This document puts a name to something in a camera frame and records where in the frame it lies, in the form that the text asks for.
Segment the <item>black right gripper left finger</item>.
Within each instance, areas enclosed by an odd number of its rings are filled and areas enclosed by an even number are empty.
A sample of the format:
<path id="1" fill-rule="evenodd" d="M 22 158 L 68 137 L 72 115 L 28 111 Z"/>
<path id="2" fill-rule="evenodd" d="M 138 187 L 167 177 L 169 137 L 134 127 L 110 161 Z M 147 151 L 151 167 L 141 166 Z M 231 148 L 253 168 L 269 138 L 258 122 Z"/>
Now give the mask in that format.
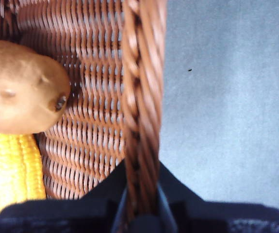
<path id="1" fill-rule="evenodd" d="M 77 200 L 31 200 L 0 213 L 0 233 L 108 233 L 126 186 L 124 162 Z"/>

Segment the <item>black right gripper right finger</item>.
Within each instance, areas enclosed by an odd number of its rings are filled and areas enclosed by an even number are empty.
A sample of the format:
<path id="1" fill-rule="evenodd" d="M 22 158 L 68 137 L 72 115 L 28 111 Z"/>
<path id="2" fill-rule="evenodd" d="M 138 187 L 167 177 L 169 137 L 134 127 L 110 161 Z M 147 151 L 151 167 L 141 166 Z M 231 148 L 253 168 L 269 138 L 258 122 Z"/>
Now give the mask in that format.
<path id="1" fill-rule="evenodd" d="M 178 233 L 279 233 L 279 209 L 202 199 L 159 163 L 159 182 Z"/>

